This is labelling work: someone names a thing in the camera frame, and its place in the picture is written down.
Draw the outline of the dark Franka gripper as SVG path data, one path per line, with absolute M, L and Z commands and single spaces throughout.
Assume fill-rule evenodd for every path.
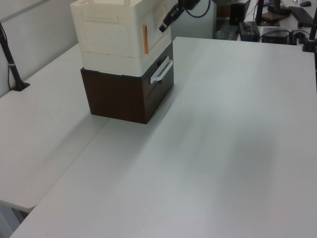
M 159 30 L 161 32 L 164 32 L 170 24 L 175 21 L 185 10 L 183 3 L 179 1 L 176 5 L 172 7 L 172 9 L 168 12 L 166 17 L 164 18 L 164 22 L 159 27 Z

